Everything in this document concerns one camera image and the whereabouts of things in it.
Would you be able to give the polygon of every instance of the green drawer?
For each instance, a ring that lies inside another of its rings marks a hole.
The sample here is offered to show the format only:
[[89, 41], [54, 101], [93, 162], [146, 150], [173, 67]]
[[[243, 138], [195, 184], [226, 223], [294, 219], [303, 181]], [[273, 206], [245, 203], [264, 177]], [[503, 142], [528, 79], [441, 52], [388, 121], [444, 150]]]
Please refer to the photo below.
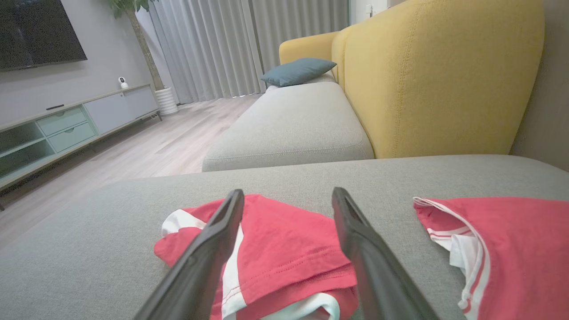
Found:
[[43, 133], [48, 136], [58, 131], [71, 128], [86, 120], [81, 107], [78, 106], [77, 108], [65, 110], [52, 116], [39, 119], [38, 125]]
[[51, 145], [55, 149], [55, 152], [61, 152], [69, 147], [75, 146], [81, 141], [85, 141], [90, 137], [93, 137], [95, 133], [88, 122], [78, 125], [69, 130], [63, 131], [62, 133], [56, 134], [55, 136], [49, 138]]

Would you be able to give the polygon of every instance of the plant pot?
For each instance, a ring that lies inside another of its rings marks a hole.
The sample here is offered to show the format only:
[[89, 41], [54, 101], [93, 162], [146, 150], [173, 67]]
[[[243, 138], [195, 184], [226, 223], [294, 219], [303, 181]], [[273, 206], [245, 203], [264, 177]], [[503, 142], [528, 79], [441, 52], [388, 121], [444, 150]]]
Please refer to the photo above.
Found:
[[178, 112], [178, 106], [176, 105], [176, 101], [174, 101], [172, 88], [158, 90], [155, 93], [156, 99], [158, 100], [158, 108], [160, 109], [161, 116], [167, 116], [169, 114]]

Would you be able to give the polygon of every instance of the tree trunk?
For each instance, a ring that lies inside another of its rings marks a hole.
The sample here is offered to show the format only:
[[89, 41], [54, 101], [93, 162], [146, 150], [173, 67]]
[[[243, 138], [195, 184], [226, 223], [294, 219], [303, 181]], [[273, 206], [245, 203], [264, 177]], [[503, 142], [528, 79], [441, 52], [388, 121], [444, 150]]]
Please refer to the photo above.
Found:
[[150, 53], [150, 49], [148, 48], [148, 43], [146, 43], [146, 38], [144, 37], [144, 33], [142, 32], [142, 28], [140, 23], [138, 22], [136, 12], [134, 9], [126, 9], [126, 15], [129, 16], [130, 24], [133, 25], [134, 34], [137, 35], [138, 44], [140, 44], [142, 53], [144, 54], [144, 58], [146, 59], [146, 64], [148, 65], [148, 69], [150, 70], [150, 74], [152, 75], [152, 81], [154, 82], [154, 87], [156, 90], [163, 90], [164, 84], [162, 83], [162, 79], [160, 78], [160, 74], [158, 73], [158, 69], [156, 68], [156, 64], [154, 63], [154, 59], [152, 58], [152, 54]]

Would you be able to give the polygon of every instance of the tv stand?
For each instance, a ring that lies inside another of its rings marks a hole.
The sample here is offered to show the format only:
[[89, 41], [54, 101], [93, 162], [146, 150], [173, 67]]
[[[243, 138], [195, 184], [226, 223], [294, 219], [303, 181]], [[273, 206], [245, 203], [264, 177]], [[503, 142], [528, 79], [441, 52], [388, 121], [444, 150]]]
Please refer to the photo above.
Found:
[[154, 92], [146, 84], [0, 126], [0, 191], [153, 114], [160, 117]]

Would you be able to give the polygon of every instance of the white cabinet door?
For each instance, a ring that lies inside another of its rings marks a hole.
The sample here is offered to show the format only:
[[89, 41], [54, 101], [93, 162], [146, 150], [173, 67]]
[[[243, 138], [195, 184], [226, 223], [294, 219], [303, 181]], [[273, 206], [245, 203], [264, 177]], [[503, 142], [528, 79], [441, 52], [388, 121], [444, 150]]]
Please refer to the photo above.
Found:
[[125, 92], [125, 98], [135, 118], [142, 117], [158, 109], [152, 89], [148, 86]]
[[104, 97], [85, 104], [99, 134], [118, 128], [136, 117], [126, 103], [124, 93]]

